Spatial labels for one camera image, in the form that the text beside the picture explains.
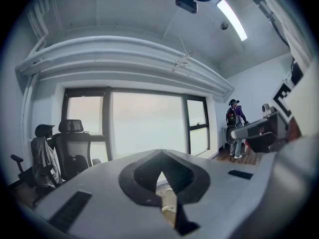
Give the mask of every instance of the fluorescent light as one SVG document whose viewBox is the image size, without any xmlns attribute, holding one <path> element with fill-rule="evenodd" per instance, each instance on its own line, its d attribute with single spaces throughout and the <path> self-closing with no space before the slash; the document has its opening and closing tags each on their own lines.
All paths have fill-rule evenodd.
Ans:
<svg viewBox="0 0 319 239">
<path fill-rule="evenodd" d="M 231 9 L 231 7 L 229 6 L 229 4 L 225 1 L 225 0 L 220 0 L 217 3 L 217 7 L 220 8 L 220 10 L 225 14 L 225 16 L 228 18 L 228 20 L 230 21 L 230 23 L 233 25 L 233 27 L 235 28 L 236 32 L 238 33 L 240 39 L 246 40 L 247 39 L 247 34 L 243 28 L 243 26 L 241 25 L 238 17 L 236 16 L 236 14 L 233 12 L 233 10 Z"/>
</svg>

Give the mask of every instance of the cap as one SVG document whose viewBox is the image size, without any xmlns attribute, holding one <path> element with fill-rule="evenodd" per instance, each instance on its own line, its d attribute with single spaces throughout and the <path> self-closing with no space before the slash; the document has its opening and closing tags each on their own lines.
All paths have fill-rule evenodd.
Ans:
<svg viewBox="0 0 319 239">
<path fill-rule="evenodd" d="M 232 106 L 234 103 L 239 103 L 239 100 L 235 100 L 235 99 L 232 99 L 230 100 L 230 102 L 228 103 L 229 106 Z"/>
<path fill-rule="evenodd" d="M 36 137 L 44 137 L 47 135 L 48 130 L 53 128 L 54 125 L 45 125 L 45 124 L 40 124 L 36 127 L 35 129 L 35 136 Z"/>
</svg>

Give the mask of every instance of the chair headrest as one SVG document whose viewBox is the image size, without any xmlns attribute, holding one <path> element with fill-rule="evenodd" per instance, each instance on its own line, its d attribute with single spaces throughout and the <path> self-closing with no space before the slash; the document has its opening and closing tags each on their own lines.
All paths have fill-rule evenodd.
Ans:
<svg viewBox="0 0 319 239">
<path fill-rule="evenodd" d="M 64 119 L 60 122 L 59 131 L 61 133 L 76 133 L 83 132 L 84 129 L 80 119 Z"/>
<path fill-rule="evenodd" d="M 54 125 L 40 124 L 35 129 L 35 132 L 34 132 L 35 136 L 36 137 L 46 137 L 46 136 L 48 136 L 49 130 L 53 127 L 54 127 Z"/>
</svg>

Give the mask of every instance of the speaker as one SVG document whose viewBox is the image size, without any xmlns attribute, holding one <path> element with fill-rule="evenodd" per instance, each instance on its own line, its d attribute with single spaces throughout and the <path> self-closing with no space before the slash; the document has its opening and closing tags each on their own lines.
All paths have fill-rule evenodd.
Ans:
<svg viewBox="0 0 319 239">
<path fill-rule="evenodd" d="M 235 141 L 236 141 L 236 139 L 234 139 L 232 136 L 231 136 L 231 132 L 232 131 L 234 131 L 234 130 L 236 130 L 237 129 L 237 127 L 234 125 L 234 126 L 229 126 L 228 128 L 227 128 L 227 130 L 226 130 L 226 142 L 228 143 L 228 144 L 233 144 Z"/>
</svg>

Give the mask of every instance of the glass window pane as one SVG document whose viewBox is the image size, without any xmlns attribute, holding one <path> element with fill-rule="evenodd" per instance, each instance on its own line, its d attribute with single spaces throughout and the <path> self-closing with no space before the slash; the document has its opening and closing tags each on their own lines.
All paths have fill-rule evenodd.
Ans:
<svg viewBox="0 0 319 239">
<path fill-rule="evenodd" d="M 81 120 L 84 131 L 102 134 L 103 97 L 69 98 L 67 119 Z"/>
<path fill-rule="evenodd" d="M 181 97 L 113 93 L 114 158 L 152 149 L 185 152 Z"/>
<path fill-rule="evenodd" d="M 102 163 L 108 161 L 106 146 L 104 141 L 92 141 L 90 148 L 91 162 L 98 158 Z"/>
<path fill-rule="evenodd" d="M 204 103 L 202 101 L 187 100 L 189 125 L 203 125 L 206 123 Z"/>
<path fill-rule="evenodd" d="M 190 131 L 190 153 L 198 155 L 207 150 L 207 128 Z"/>
</svg>

